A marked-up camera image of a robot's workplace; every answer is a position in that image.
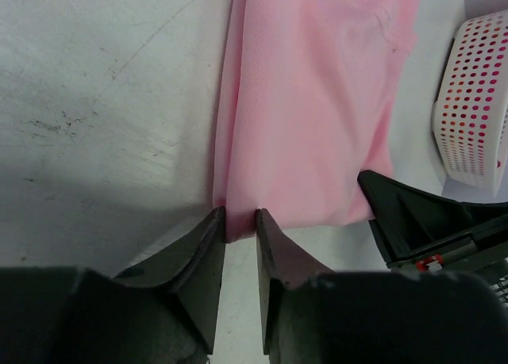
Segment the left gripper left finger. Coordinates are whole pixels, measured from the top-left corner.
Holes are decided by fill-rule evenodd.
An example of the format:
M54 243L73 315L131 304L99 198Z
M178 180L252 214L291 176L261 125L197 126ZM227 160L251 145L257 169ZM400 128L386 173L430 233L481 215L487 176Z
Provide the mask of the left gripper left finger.
M77 266L1 270L4 363L204 363L214 350L225 209L110 278Z

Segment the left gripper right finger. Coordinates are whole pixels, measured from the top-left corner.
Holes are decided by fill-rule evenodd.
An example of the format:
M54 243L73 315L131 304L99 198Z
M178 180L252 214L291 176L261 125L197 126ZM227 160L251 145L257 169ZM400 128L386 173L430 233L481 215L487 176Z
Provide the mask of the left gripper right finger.
M473 274L336 272L255 215L272 363L504 363L507 313Z

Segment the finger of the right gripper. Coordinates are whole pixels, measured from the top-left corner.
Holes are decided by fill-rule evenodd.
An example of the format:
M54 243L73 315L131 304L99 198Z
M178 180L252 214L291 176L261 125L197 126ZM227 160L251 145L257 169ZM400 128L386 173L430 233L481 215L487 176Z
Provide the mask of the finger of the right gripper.
M377 248L389 267L444 265L459 251L480 253L507 242L507 203L447 199L407 186L374 171L357 181L374 219Z

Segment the pink t-shirt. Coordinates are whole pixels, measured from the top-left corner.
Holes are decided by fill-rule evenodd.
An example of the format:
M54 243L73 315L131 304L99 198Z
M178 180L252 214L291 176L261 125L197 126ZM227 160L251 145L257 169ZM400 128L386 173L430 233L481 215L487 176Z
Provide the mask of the pink t-shirt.
M371 218L361 171L388 135L420 0L233 0L214 147L226 239L267 209L281 228Z

